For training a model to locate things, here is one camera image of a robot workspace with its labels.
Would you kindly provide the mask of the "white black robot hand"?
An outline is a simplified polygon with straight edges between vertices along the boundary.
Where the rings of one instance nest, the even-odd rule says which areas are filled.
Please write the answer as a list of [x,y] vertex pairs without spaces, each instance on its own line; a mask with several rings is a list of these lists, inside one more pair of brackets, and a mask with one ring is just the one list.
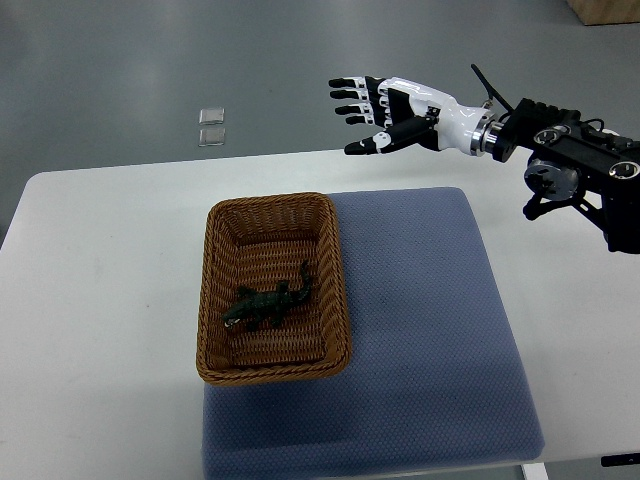
[[349,125],[377,126],[380,131],[348,144],[347,155],[386,154],[418,144],[431,151],[456,149],[483,153],[494,120],[483,107],[468,107],[451,95],[399,77],[341,77],[328,82],[330,96],[348,100],[335,109]]

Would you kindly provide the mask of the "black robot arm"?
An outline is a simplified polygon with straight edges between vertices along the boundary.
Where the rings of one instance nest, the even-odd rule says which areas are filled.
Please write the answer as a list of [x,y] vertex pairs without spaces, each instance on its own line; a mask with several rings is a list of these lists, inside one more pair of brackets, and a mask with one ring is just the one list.
[[599,118],[522,99],[511,106],[475,64],[472,70],[505,113],[481,131],[479,150],[506,162],[518,147],[531,151],[524,182],[533,196],[530,220],[572,207],[603,234],[608,250],[639,252],[639,143],[609,133]]

